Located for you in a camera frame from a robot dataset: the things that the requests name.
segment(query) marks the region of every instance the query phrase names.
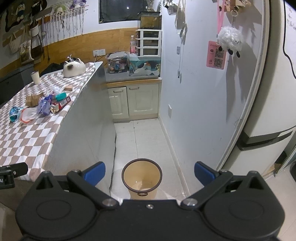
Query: brown and white tablecloth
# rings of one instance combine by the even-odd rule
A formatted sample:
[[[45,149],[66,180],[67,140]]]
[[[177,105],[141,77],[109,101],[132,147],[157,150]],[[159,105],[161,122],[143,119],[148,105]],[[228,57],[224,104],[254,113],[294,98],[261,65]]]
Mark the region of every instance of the brown and white tablecloth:
[[[62,71],[42,76],[41,83],[25,86],[0,109],[0,166],[25,162],[29,171],[21,179],[36,180],[44,171],[42,167],[48,159],[63,119],[94,71],[95,65],[87,63],[85,74],[80,76],[64,78]],[[61,88],[65,85],[73,87],[73,91],[68,95],[71,97],[71,102],[58,113],[50,113],[48,116],[39,114],[30,124],[10,121],[10,109],[14,106],[25,107],[27,95],[47,92],[51,86]]]

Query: power outlet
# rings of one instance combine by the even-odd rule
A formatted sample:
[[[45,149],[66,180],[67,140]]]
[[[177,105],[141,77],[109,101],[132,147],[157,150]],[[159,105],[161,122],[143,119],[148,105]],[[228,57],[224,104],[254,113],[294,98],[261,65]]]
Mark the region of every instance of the power outlet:
[[[168,105],[168,116],[169,116],[169,118],[172,117],[172,108],[170,105]]]
[[[100,56],[106,55],[106,50],[105,49],[100,49]]]
[[[100,50],[99,49],[98,50],[94,50],[93,51],[93,54],[94,54],[94,57],[100,56]]]

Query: purple plastic bag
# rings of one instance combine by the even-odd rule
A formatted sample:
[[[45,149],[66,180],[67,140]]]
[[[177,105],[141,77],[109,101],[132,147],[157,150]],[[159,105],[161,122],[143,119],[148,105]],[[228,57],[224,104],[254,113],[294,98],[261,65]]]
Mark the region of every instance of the purple plastic bag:
[[[37,114],[41,113],[44,115],[49,115],[51,104],[52,104],[52,95],[40,98],[39,104],[36,110]]]

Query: bolt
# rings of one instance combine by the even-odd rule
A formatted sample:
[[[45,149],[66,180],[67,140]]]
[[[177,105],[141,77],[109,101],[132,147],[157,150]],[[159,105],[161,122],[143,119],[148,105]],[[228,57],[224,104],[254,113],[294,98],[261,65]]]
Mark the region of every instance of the bolt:
[[[113,207],[117,204],[116,200],[113,199],[113,198],[108,198],[108,199],[105,199],[102,204],[104,204],[105,206],[107,207]]]
[[[198,203],[198,201],[196,199],[194,199],[194,198],[186,198],[185,200],[183,200],[183,203],[186,206],[195,207],[196,204]]]
[[[153,204],[147,204],[147,205],[146,205],[146,208],[148,208],[148,209],[153,209],[153,208],[154,208],[154,205],[153,205]]]

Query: pink card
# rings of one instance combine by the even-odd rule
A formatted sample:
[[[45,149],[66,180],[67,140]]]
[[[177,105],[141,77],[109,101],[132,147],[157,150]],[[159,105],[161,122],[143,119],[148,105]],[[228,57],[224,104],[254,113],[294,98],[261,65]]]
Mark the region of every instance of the pink card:
[[[226,51],[219,51],[220,45],[217,42],[209,41],[207,49],[207,67],[215,69],[224,69]]]

